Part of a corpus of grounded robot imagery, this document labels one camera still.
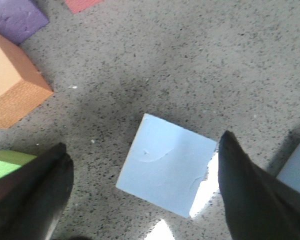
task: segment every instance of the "orange foam block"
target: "orange foam block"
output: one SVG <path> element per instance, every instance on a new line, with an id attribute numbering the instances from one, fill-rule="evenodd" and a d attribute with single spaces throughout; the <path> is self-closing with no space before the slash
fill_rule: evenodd
<path id="1" fill-rule="evenodd" d="M 53 94 L 27 55 L 0 35 L 0 128 L 8 128 Z"/>
<path id="2" fill-rule="evenodd" d="M 102 0 L 64 0 L 69 9 L 75 14 Z"/>

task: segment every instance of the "foam block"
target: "foam block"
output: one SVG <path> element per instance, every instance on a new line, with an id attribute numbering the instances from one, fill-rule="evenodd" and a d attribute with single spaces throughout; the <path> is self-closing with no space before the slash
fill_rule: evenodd
<path id="1" fill-rule="evenodd" d="M 116 187 L 187 218 L 216 145 L 145 114 Z"/>
<path id="2" fill-rule="evenodd" d="M 8 128 L 53 92 L 27 55 L 0 35 L 0 128 Z"/>
<path id="3" fill-rule="evenodd" d="M 31 0 L 0 0 L 0 34 L 22 43 L 49 20 Z"/>
<path id="4" fill-rule="evenodd" d="M 102 0 L 64 0 L 71 12 L 74 14 L 80 12 Z"/>
<path id="5" fill-rule="evenodd" d="M 36 156 L 11 150 L 0 150 L 0 178 L 17 170 Z"/>
<path id="6" fill-rule="evenodd" d="M 283 166 L 277 179 L 300 193 L 300 144 Z"/>

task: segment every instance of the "purple foam block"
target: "purple foam block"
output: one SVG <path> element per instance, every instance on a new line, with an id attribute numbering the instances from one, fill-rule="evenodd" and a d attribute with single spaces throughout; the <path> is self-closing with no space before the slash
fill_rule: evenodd
<path id="1" fill-rule="evenodd" d="M 17 45 L 48 22 L 31 0 L 0 0 L 0 34 Z"/>

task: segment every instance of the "terrazzo floor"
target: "terrazzo floor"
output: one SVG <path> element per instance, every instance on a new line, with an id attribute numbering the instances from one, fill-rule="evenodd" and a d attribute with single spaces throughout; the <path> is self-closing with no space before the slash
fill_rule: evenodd
<path id="1" fill-rule="evenodd" d="M 67 145 L 74 186 L 53 238 L 149 240 L 164 220 L 175 240 L 230 240 L 218 191 L 183 218 L 115 184 L 144 113 L 215 141 L 230 130 L 277 174 L 300 141 L 300 0 L 36 2 L 50 23 L 20 46 L 55 94 L 0 129 L 0 149 Z"/>

